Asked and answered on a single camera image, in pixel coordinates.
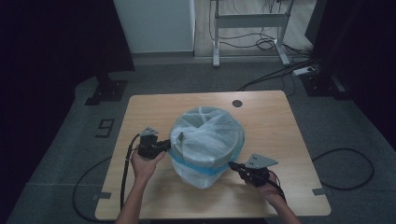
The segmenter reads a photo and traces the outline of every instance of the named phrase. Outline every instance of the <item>white cabinet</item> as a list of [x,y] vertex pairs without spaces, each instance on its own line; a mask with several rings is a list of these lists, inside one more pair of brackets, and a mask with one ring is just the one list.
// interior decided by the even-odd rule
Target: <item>white cabinet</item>
[[132,53],[193,51],[193,0],[114,0]]

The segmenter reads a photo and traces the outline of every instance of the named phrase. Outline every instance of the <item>gray carpet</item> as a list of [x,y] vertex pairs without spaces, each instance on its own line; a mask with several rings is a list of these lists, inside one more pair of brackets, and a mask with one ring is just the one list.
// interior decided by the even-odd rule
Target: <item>gray carpet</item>
[[[97,162],[112,155],[129,98],[137,94],[236,91],[243,84],[282,68],[275,63],[210,63],[138,65],[136,72],[110,74],[128,80],[121,102],[84,105],[97,81],[90,78],[76,88],[76,100],[47,154],[15,206],[8,223],[91,223],[73,209],[72,193],[78,179]],[[283,90],[289,95],[294,116],[312,158],[339,147],[366,155],[375,166],[367,185],[341,191],[326,188],[332,213],[327,217],[301,217],[303,223],[394,223],[396,208],[396,153],[352,101],[307,97],[297,77],[271,79],[247,91]],[[115,119],[108,138],[98,129],[102,119]],[[82,180],[77,191],[78,210],[94,218],[109,161]],[[350,187],[370,173],[367,161],[350,152],[339,152],[315,162],[319,178]],[[268,223],[280,223],[278,218]]]

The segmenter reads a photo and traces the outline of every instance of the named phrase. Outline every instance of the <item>metal rack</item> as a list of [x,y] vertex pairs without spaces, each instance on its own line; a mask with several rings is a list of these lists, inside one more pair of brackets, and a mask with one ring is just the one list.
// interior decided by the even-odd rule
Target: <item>metal rack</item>
[[278,39],[274,40],[277,53],[284,65],[289,65],[290,61],[282,46],[285,37],[286,28],[288,27],[291,8],[294,0],[290,0],[288,8],[284,14],[282,13],[264,13],[249,15],[220,15],[219,0],[216,1],[215,11],[215,40],[213,44],[213,66],[220,66],[219,56],[219,29],[221,28],[247,28],[247,27],[280,27]]

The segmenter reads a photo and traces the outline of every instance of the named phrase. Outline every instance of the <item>clear plastic bag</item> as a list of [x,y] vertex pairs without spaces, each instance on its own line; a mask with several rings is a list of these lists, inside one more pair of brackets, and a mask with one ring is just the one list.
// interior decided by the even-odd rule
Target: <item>clear plastic bag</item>
[[245,142],[245,132],[226,110],[200,106],[184,113],[170,133],[169,154],[181,179],[205,189],[235,161]]

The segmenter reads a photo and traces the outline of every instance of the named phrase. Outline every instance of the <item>table top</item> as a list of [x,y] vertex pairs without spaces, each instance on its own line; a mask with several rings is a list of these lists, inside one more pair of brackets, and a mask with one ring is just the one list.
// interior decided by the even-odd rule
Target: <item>table top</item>
[[[233,106],[233,101],[242,106]],[[100,199],[99,219],[115,219],[120,212],[120,185],[127,148],[132,138],[147,127],[159,141],[169,138],[173,124],[196,106],[225,109],[245,130],[245,144],[236,162],[245,163],[257,153],[277,160],[270,169],[278,175],[288,205],[297,216],[327,216],[331,212],[317,172],[283,91],[239,91],[136,95],[131,97],[113,157],[103,185],[110,198]],[[134,182],[130,166],[125,198]],[[197,189],[180,179],[169,155],[157,165],[146,188],[140,218],[232,218],[275,216],[275,209],[257,190],[247,186],[237,172],[228,170],[208,189]]]

